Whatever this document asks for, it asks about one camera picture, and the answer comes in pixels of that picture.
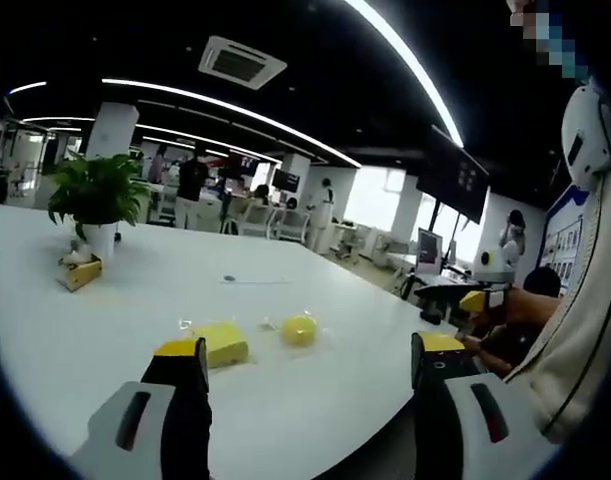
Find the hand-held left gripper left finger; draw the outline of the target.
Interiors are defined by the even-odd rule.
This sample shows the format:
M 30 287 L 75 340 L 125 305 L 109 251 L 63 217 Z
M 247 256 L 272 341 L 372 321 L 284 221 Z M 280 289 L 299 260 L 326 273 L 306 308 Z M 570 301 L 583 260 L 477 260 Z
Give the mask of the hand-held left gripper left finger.
M 88 420 L 69 457 L 83 479 L 209 479 L 206 340 L 168 342 Z

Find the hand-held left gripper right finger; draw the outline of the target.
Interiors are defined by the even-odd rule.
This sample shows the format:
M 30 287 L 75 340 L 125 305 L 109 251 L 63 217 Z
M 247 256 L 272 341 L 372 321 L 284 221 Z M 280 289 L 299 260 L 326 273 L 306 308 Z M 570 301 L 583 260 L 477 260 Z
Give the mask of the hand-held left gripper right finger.
M 411 337 L 417 479 L 531 479 L 557 447 L 521 389 L 483 373 L 456 338 Z

